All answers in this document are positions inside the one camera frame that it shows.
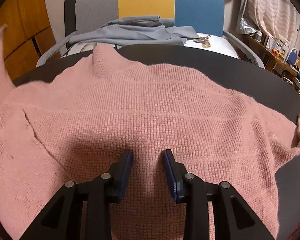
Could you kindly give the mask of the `pink knit sweater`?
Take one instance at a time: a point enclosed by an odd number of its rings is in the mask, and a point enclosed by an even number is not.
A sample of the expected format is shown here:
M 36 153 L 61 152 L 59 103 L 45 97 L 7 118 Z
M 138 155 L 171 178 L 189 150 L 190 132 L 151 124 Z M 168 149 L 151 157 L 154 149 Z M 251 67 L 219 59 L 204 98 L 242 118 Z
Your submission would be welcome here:
M 201 72 L 146 66 L 108 45 L 51 83 L 15 87 L 0 29 L 0 222 L 19 239 L 67 181 L 90 181 L 125 149 L 134 163 L 111 208 L 117 239 L 181 239 L 185 208 L 168 194 L 162 151 L 209 183 L 230 182 L 272 236 L 279 232 L 275 173 L 300 154 L 291 122 Z

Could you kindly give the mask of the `light blue grey hoodie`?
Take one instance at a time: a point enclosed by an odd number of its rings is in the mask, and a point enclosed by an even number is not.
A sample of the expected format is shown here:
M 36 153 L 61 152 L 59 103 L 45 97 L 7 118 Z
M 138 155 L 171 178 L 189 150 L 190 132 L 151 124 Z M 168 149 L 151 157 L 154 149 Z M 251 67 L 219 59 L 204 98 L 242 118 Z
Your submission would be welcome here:
M 198 39 L 192 26 L 176 27 L 174 19 L 158 15 L 124 17 L 102 27 L 70 38 L 70 43 L 96 42 L 119 46 L 134 44 L 167 44 L 183 46 L 187 40 Z

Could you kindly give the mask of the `wooden desk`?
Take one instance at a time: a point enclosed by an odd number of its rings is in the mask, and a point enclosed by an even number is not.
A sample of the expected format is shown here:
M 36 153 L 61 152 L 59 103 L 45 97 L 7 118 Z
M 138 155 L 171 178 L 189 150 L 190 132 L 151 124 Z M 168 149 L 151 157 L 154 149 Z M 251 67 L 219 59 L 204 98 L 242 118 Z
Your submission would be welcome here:
M 290 76 L 296 77 L 297 71 L 292 67 L 284 63 L 279 55 L 274 54 L 271 51 L 266 50 L 265 46 L 250 37 L 249 35 L 242 35 L 243 42 L 256 53 L 262 60 L 264 67 L 267 71 L 273 72 L 275 67 L 280 66 L 283 71 L 287 71 Z

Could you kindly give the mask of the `blue desk chair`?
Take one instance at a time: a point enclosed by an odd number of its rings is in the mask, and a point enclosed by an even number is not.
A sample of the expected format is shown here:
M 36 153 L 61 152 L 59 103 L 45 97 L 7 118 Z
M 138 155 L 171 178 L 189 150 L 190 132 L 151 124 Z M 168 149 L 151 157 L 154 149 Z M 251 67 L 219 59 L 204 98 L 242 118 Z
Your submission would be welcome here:
M 297 61 L 298 61 L 298 51 L 296 48 L 292 48 L 286 57 L 286 64 L 291 66 L 296 65 Z

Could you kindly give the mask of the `grey yellow blue chair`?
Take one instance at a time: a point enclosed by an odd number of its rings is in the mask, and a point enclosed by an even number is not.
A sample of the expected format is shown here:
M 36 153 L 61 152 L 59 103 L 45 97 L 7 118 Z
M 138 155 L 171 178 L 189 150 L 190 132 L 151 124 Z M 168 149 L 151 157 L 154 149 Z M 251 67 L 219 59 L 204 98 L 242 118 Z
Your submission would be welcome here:
M 196 33 L 224 37 L 253 64 L 263 67 L 262 60 L 247 45 L 224 29 L 224 5 L 224 0 L 64 0 L 65 38 L 46 51 L 37 66 L 44 65 L 62 47 L 70 47 L 70 38 L 76 34 L 119 18 L 158 15 L 174 19 L 176 27 L 192 26 Z

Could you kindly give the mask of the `floral patterned curtain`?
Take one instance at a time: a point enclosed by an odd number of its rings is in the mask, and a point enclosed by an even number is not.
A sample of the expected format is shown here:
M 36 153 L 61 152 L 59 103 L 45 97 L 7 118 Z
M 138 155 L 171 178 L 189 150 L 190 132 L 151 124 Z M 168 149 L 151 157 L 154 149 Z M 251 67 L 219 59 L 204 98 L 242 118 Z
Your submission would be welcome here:
M 293 47 L 300 14 L 290 0 L 225 0 L 224 29 L 240 36 L 260 30 Z

